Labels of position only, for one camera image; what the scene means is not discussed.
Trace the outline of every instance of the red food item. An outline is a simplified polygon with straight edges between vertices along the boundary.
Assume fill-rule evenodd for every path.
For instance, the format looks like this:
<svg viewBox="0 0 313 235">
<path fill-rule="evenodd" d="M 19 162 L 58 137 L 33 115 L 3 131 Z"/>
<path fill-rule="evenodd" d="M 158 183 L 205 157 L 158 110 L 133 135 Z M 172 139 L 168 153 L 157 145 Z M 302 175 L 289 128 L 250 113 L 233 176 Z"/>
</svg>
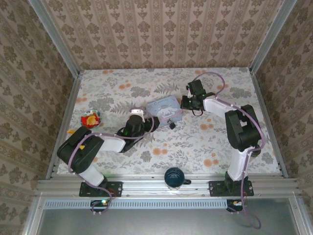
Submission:
<svg viewBox="0 0 313 235">
<path fill-rule="evenodd" d="M 81 116 L 81 122 L 83 126 L 87 128 L 93 128 L 100 124 L 100 118 L 97 114 L 94 113 L 85 117 Z"/>
</svg>

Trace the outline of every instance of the metal bracket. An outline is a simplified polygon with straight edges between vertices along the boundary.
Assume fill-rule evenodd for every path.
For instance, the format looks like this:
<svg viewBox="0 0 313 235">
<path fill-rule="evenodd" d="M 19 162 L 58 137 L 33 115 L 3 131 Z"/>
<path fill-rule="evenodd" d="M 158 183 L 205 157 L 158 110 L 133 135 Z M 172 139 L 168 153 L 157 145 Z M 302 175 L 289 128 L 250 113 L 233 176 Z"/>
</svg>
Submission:
<svg viewBox="0 0 313 235">
<path fill-rule="evenodd" d="M 210 190 L 210 196 L 211 197 L 240 197 L 240 190 L 241 187 L 238 185 L 234 188 L 233 191 L 227 190 L 225 181 L 210 181 L 209 182 L 209 190 Z M 245 196 L 254 196 L 252 182 L 251 181 L 245 181 L 244 183 L 244 193 Z"/>
<path fill-rule="evenodd" d="M 106 189 L 111 192 L 112 197 L 121 197 L 123 191 L 123 182 L 107 182 Z M 103 190 L 92 188 L 85 182 L 82 182 L 79 190 L 80 197 L 108 197 Z"/>
</svg>

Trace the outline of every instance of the floral patterned surface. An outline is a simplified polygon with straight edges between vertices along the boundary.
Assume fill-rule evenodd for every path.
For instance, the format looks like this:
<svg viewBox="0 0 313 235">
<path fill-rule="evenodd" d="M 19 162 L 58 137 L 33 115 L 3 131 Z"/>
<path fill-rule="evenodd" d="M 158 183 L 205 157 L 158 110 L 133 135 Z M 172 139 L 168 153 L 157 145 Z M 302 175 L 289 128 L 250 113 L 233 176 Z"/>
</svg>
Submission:
<svg viewBox="0 0 313 235">
<path fill-rule="evenodd" d="M 88 70 L 82 78 L 70 129 L 80 127 L 80 115 L 88 109 L 102 112 L 103 121 L 94 132 L 115 133 L 125 126 L 129 109 L 174 95 L 180 102 L 187 94 L 186 84 L 203 69 L 140 69 Z M 251 104 L 267 137 L 267 144 L 249 165 L 249 172 L 279 173 L 260 105 L 247 68 L 206 69 L 220 73 L 226 88 L 220 97 L 234 104 Z M 217 76 L 204 75 L 202 84 L 207 92 L 221 87 Z M 126 153 L 99 152 L 94 160 L 104 174 L 154 174 L 177 166 L 186 173 L 224 173 L 230 163 L 231 146 L 225 122 L 211 113 L 195 117 L 184 110 L 176 128 L 160 128 L 137 143 Z M 67 173 L 61 163 L 58 173 Z"/>
</svg>

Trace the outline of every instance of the mug handle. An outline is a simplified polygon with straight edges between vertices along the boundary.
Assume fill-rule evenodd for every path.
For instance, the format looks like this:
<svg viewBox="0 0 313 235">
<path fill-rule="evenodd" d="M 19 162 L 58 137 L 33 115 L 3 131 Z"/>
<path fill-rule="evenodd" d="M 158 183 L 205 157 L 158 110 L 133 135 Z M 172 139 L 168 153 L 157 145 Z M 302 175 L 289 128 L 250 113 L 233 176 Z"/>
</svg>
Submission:
<svg viewBox="0 0 313 235">
<path fill-rule="evenodd" d="M 191 184 L 191 180 L 186 180 L 186 179 L 185 179 L 183 185 L 189 185 L 189 184 Z"/>
</svg>

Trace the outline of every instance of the wallpaper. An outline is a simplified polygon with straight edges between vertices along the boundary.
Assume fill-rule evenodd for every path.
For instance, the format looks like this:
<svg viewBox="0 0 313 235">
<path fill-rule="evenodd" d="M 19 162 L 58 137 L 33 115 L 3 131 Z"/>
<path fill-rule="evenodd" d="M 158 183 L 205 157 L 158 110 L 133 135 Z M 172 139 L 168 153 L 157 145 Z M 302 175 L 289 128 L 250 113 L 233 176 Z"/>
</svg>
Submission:
<svg viewBox="0 0 313 235">
<path fill-rule="evenodd" d="M 248 67 L 283 0 L 43 0 L 81 70 Z"/>
<path fill-rule="evenodd" d="M 257 79 L 291 177 L 313 221 L 313 1 L 299 0 Z"/>
<path fill-rule="evenodd" d="M 72 75 L 27 1 L 0 0 L 0 234 L 20 234 Z"/>
</svg>

